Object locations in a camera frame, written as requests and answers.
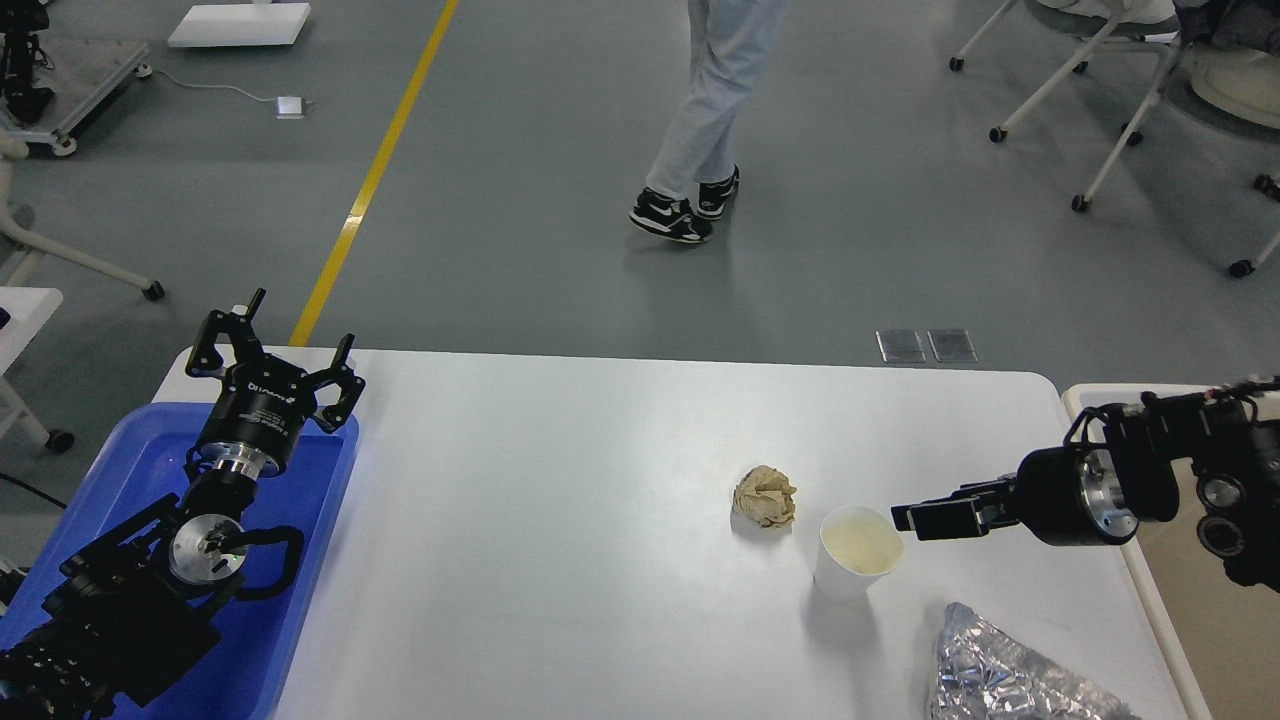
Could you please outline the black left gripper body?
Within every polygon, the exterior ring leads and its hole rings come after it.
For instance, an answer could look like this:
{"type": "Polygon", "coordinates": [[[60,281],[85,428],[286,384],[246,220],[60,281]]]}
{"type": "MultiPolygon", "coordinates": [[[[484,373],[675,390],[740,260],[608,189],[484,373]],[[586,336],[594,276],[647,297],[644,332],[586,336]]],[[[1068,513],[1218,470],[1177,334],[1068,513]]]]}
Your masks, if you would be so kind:
{"type": "Polygon", "coordinates": [[[205,423],[196,452],[212,461],[243,446],[264,457],[262,477],[280,475],[291,460],[301,430],[317,407],[307,372],[284,360],[250,360],[230,366],[221,392],[205,423]]]}

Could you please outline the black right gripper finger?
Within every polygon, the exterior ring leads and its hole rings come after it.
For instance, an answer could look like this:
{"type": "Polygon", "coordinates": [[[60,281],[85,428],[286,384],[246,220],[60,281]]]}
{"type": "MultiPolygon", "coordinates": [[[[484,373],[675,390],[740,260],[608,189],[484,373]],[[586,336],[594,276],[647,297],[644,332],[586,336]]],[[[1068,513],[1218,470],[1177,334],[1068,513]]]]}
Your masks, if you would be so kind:
{"type": "MultiPolygon", "coordinates": [[[[963,484],[959,489],[954,491],[951,495],[943,498],[932,498],[922,501],[920,503],[940,502],[942,500],[983,500],[983,501],[996,501],[1004,503],[1010,512],[1015,512],[1012,509],[1012,491],[1014,480],[1011,478],[998,478],[996,480],[989,480],[984,483],[970,483],[963,484]]],[[[904,530],[904,507],[908,505],[892,506],[891,518],[897,532],[904,530]]]]}
{"type": "Polygon", "coordinates": [[[979,538],[1019,523],[1015,512],[996,501],[942,500],[904,507],[904,530],[919,541],[979,538]]]}

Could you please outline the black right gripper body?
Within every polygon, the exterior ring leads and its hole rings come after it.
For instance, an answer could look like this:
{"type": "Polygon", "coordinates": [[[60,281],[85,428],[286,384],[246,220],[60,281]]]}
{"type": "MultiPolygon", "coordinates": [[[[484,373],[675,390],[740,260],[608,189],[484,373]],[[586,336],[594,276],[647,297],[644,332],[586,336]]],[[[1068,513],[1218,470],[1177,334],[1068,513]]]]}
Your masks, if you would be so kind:
{"type": "Polygon", "coordinates": [[[1140,524],[1105,448],[1029,454],[1018,468],[1011,507],[1037,539],[1059,547],[1125,544],[1140,524]]]}

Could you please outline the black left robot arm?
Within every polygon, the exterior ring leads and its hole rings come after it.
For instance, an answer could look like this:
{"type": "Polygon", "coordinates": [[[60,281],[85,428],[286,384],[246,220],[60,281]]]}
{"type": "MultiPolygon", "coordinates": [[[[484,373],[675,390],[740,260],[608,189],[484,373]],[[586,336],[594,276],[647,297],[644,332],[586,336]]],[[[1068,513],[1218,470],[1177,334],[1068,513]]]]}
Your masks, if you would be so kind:
{"type": "Polygon", "coordinates": [[[328,433],[352,416],[365,379],[344,334],[314,372],[270,354],[252,322],[211,310],[186,373],[221,384],[183,460],[188,488],[164,495],[60,564],[47,619],[3,651],[5,719],[105,719],[124,696],[137,706],[177,684],[220,642],[214,616],[260,602],[298,579],[308,539],[292,525],[247,528],[259,484],[279,477],[307,421],[328,433]]]}

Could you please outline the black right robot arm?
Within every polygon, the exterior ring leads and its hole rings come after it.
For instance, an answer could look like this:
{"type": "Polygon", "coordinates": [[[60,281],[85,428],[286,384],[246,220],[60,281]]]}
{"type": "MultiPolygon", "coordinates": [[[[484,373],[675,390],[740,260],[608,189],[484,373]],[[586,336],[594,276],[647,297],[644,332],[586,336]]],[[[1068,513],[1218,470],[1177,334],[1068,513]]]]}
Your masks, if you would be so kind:
{"type": "Polygon", "coordinates": [[[1181,506],[1175,462],[1187,460],[1203,516],[1199,544],[1238,585],[1279,585],[1277,378],[1188,395],[1151,391],[1134,404],[1084,407],[1062,443],[1028,454],[1014,473],[892,507],[919,541],[978,538],[1023,524],[1052,546],[1119,546],[1143,521],[1181,506]]]}

